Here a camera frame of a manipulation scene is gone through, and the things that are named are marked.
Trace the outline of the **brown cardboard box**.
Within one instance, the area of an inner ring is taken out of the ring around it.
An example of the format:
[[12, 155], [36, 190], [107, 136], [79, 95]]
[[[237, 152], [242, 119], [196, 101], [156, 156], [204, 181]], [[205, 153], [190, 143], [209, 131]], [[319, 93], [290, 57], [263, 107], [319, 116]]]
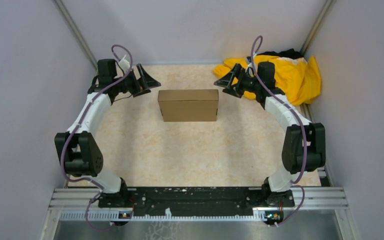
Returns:
[[215, 122], [217, 89], [160, 90], [157, 101], [164, 122]]

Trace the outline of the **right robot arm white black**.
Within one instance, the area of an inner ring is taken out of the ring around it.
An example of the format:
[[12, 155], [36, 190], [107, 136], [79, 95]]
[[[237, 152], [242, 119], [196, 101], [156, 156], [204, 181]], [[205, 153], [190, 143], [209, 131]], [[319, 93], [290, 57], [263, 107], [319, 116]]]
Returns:
[[292, 201], [291, 187], [304, 173], [313, 172], [326, 163], [326, 133], [321, 123], [313, 123], [289, 103], [285, 93], [276, 87], [275, 65], [260, 62], [256, 68], [235, 64], [214, 82], [223, 92], [241, 98], [245, 92], [255, 94], [255, 100], [270, 113], [285, 132], [281, 151], [282, 166], [267, 177], [261, 193], [250, 202], [275, 206]]

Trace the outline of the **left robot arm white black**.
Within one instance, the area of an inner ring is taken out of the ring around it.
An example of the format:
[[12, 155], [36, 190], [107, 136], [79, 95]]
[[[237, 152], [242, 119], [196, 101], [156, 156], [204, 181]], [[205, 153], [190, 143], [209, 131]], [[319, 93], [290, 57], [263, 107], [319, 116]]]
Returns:
[[91, 202], [98, 201], [101, 208], [124, 207], [131, 202], [125, 180], [104, 166], [103, 153], [95, 140], [101, 121], [118, 94], [130, 93], [138, 97], [161, 86], [141, 64], [136, 68], [139, 78], [131, 66], [123, 69], [123, 76], [118, 77], [116, 61], [100, 61], [77, 119], [65, 132], [54, 137], [63, 176], [71, 183], [87, 181], [95, 185], [98, 194]]

